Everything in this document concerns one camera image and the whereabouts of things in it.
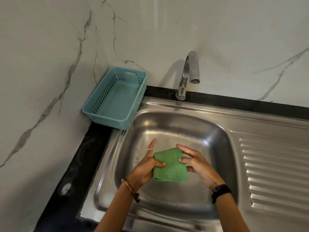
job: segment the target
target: bracelet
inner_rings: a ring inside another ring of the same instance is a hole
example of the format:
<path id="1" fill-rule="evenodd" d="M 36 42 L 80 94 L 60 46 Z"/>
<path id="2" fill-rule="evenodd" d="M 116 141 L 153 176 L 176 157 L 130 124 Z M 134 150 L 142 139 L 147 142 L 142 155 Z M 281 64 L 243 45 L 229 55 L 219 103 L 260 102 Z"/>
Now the bracelet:
<path id="1" fill-rule="evenodd" d="M 227 185 L 225 184 L 222 184 L 222 185 L 219 185 L 217 187 L 215 187 L 213 190 L 212 190 L 212 195 L 211 195 L 211 198 L 213 199 L 212 203 L 215 204 L 216 201 L 217 201 L 217 198 L 221 195 L 224 195 L 224 194 L 227 194 L 227 193 L 232 193 L 230 187 L 228 187 Z"/>
<path id="2" fill-rule="evenodd" d="M 133 197 L 134 197 L 134 200 L 136 203 L 139 203 L 140 202 L 140 199 L 139 199 L 139 193 L 135 192 L 132 188 L 132 186 L 130 185 L 130 183 L 125 179 L 125 178 L 121 178 L 121 182 L 125 182 L 126 185 L 129 187 L 129 190 L 130 192 L 132 193 Z"/>

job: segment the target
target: green dish towel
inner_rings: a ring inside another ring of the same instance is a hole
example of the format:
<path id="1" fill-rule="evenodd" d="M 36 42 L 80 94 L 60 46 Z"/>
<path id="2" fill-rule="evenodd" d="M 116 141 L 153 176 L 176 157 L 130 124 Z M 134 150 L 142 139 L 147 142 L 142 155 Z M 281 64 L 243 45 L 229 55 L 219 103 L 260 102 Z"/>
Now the green dish towel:
<path id="1" fill-rule="evenodd" d="M 154 167 L 154 180 L 161 182 L 187 181 L 186 164 L 179 162 L 182 157 L 182 151 L 179 148 L 154 153 L 156 160 L 166 163 L 164 167 Z"/>

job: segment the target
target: white marble tile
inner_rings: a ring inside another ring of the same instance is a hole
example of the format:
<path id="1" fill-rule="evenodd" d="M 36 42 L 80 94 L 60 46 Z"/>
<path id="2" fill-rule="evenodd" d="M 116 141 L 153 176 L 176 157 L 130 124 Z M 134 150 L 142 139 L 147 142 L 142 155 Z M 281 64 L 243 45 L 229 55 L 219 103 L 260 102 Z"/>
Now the white marble tile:
<path id="1" fill-rule="evenodd" d="M 0 224 L 28 232 L 89 127 L 81 107 L 109 65 L 87 0 L 0 0 L 0 12 Z"/>
<path id="2" fill-rule="evenodd" d="M 152 86 L 176 88 L 183 60 L 195 50 L 201 83 L 188 90 L 257 100 L 291 62 L 285 61 L 309 47 L 309 0 L 89 2 L 110 65 L 143 68 Z M 298 75 L 295 85 L 306 84 L 304 71 L 303 60 L 288 67 L 269 94 L 272 101 L 309 107 L 308 91 L 288 98 L 276 92 L 288 90 L 290 72 Z"/>

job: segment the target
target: faucet spout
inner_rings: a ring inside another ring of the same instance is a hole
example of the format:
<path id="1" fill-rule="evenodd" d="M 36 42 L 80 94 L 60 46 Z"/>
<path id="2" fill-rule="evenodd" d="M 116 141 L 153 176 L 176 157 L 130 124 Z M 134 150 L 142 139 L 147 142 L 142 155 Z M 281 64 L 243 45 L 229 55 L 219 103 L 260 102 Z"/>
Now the faucet spout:
<path id="1" fill-rule="evenodd" d="M 187 82 L 192 84 L 200 83 L 200 69 L 198 64 L 198 56 L 195 51 L 190 51 L 184 62 L 182 77 L 179 83 L 178 92 L 176 97 L 178 100 L 184 100 L 186 98 Z"/>

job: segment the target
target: black smart band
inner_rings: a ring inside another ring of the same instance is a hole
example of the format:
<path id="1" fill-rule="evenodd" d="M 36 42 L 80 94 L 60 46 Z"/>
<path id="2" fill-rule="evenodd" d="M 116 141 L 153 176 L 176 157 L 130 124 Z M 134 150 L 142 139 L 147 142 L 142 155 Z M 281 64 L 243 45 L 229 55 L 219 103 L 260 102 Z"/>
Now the black smart band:
<path id="1" fill-rule="evenodd" d="M 217 198 L 219 196 L 224 195 L 226 193 L 232 193 L 231 189 L 225 184 L 215 187 L 212 192 L 213 194 L 211 195 L 211 197 L 213 199 L 213 202 L 212 202 L 213 204 L 216 203 Z"/>

